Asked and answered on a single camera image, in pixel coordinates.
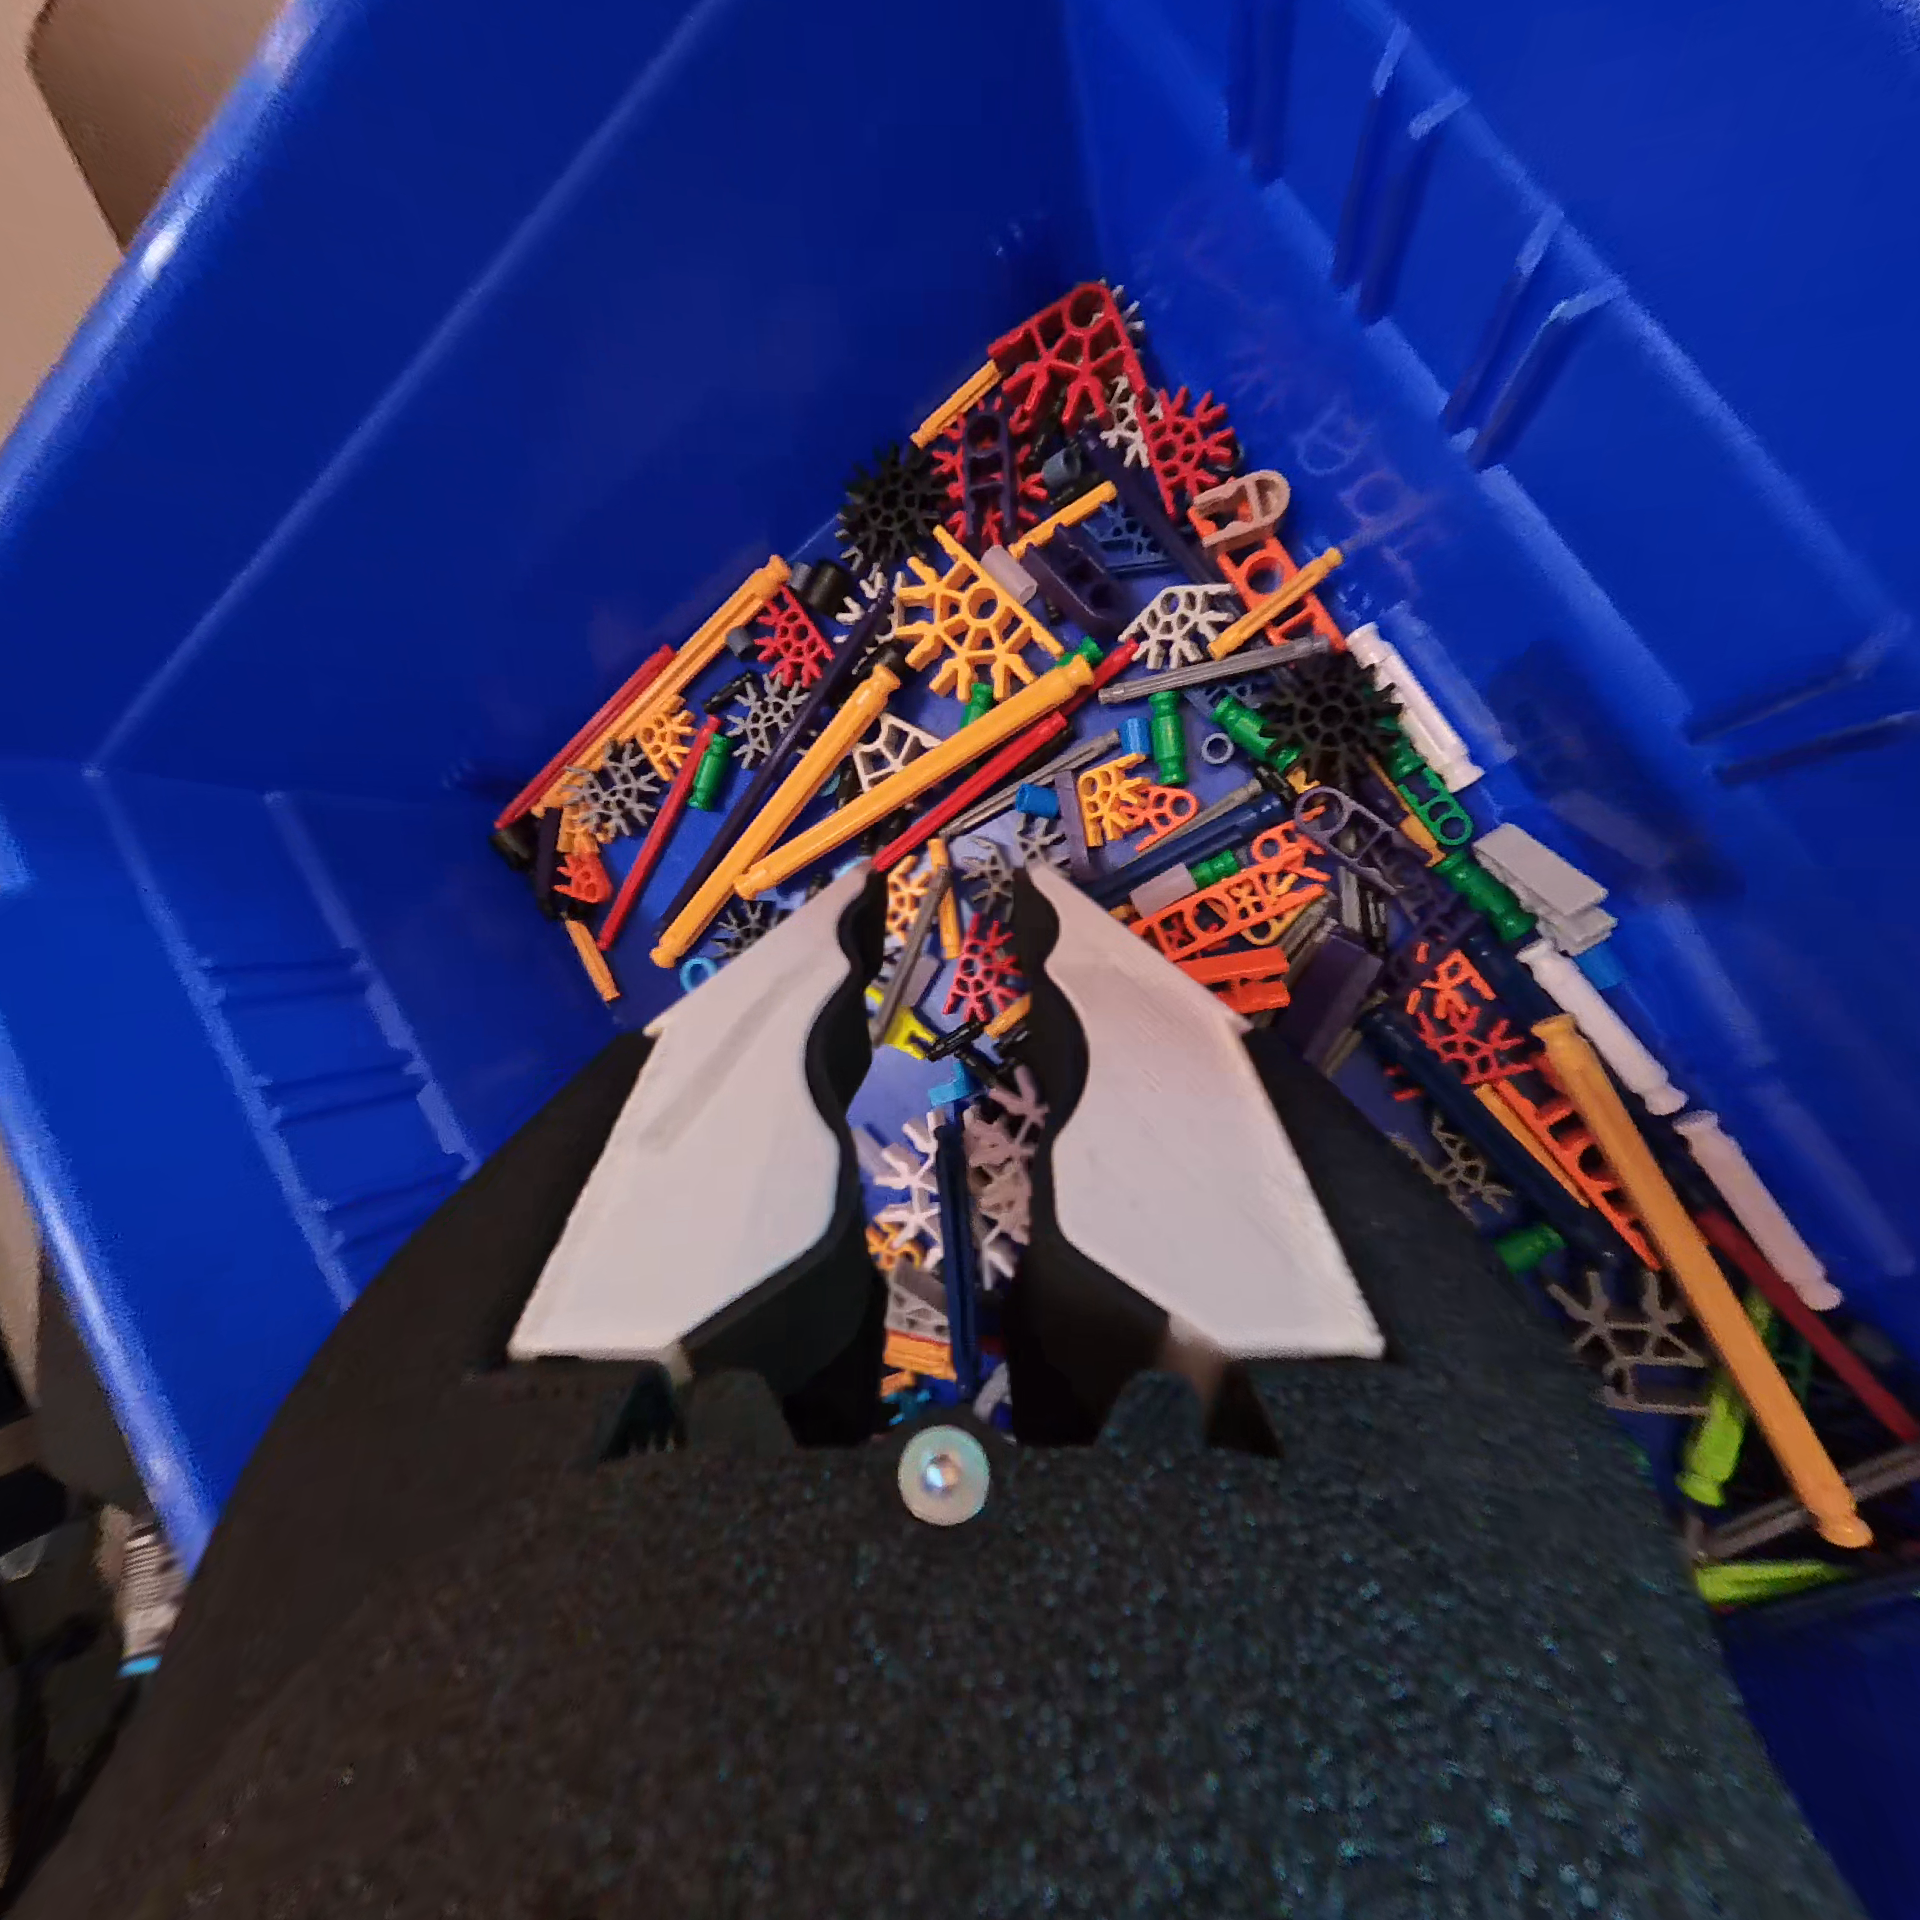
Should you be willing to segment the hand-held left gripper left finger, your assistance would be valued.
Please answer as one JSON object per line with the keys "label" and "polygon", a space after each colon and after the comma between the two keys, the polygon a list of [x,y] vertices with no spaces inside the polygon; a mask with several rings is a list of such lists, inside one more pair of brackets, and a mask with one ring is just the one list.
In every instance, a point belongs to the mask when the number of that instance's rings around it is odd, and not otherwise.
{"label": "hand-held left gripper left finger", "polygon": [[648,1026],[514,1362],[878,1362],[849,1105],[871,1066],[882,894],[871,870],[841,872]]}

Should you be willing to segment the blue plastic bin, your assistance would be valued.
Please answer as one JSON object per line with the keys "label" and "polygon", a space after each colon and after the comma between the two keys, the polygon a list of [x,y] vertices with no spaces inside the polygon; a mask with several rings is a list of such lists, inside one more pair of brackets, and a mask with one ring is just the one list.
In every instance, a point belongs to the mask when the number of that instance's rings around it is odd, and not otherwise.
{"label": "blue plastic bin", "polygon": [[1916,1562],[1717,1620],[1360,1055],[1378,1362],[506,1357],[683,996],[494,810],[1086,282],[1916,1362],[1916,5],[295,5],[2,454],[2,1123],[196,1570],[19,1917],[1916,1917]]}

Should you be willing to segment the brown cardboard box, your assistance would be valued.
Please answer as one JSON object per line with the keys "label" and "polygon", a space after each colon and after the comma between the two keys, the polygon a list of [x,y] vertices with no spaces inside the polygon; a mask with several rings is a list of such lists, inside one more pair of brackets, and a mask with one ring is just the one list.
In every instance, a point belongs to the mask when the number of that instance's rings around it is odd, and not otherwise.
{"label": "brown cardboard box", "polygon": [[129,246],[249,70],[280,5],[44,5],[27,59]]}

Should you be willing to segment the pile of toy building pieces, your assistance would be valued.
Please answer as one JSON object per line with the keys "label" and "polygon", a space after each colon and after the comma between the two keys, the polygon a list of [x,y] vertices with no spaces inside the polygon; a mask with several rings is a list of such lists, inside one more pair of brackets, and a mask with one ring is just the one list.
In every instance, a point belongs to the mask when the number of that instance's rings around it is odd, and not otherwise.
{"label": "pile of toy building pieces", "polygon": [[494,821],[621,1013],[731,973],[835,870],[887,884],[876,1045],[924,1116],[857,1137],[887,1277],[887,1415],[1005,1412],[1005,1297],[1046,1123],[1021,875],[1102,905],[1149,1002],[1363,1059],[1380,1131],[1657,1432],[1726,1613],[1916,1557],[1916,1362],[1619,1005],[1608,884],[1469,799],[1481,766],[1342,550],[1216,397],[1159,390],[1086,282],[852,471],[835,557],[769,560]]}

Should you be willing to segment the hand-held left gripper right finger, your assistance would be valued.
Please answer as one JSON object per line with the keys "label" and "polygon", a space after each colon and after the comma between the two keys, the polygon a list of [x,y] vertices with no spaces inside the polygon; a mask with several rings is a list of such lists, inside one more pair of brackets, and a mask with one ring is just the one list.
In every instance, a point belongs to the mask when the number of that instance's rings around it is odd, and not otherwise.
{"label": "hand-held left gripper right finger", "polygon": [[1248,1023],[1069,875],[1015,883],[1049,1107],[1018,1305],[1054,1372],[1384,1357]]}

